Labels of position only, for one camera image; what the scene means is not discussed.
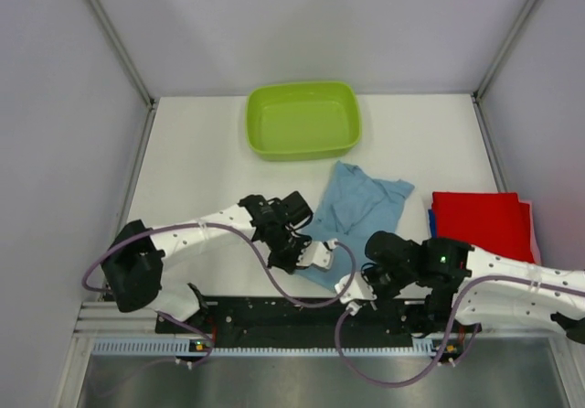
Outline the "light blue t shirt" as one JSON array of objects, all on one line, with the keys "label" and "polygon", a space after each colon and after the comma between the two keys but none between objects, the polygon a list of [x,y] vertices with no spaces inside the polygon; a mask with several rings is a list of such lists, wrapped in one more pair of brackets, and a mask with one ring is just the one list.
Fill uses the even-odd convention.
[{"label": "light blue t shirt", "polygon": [[336,162],[314,217],[301,233],[315,241],[337,239],[352,253],[335,252],[330,269],[310,267],[300,276],[333,291],[335,284],[351,273],[352,258],[358,268],[368,263],[365,246],[372,234],[397,230],[414,188],[408,181],[372,178],[359,166]]}]

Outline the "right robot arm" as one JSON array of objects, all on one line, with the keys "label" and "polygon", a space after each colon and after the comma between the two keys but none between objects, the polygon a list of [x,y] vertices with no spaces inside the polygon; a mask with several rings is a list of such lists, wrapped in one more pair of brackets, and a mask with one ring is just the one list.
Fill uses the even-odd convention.
[{"label": "right robot arm", "polygon": [[584,341],[584,273],[520,262],[448,238],[407,241],[377,231],[363,272],[377,305],[412,334],[533,327]]}]

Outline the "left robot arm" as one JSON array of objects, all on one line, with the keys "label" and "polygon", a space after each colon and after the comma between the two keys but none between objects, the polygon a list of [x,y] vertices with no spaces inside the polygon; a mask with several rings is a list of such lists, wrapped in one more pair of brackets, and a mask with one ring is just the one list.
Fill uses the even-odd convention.
[{"label": "left robot arm", "polygon": [[284,199],[248,195],[200,220],[159,230],[134,220],[122,228],[101,269],[120,312],[150,308],[198,331],[207,323],[202,296],[191,281],[172,279],[170,268],[230,244],[261,242],[269,249],[268,267],[293,274],[326,256],[322,243],[296,230],[312,216],[294,191]]}]

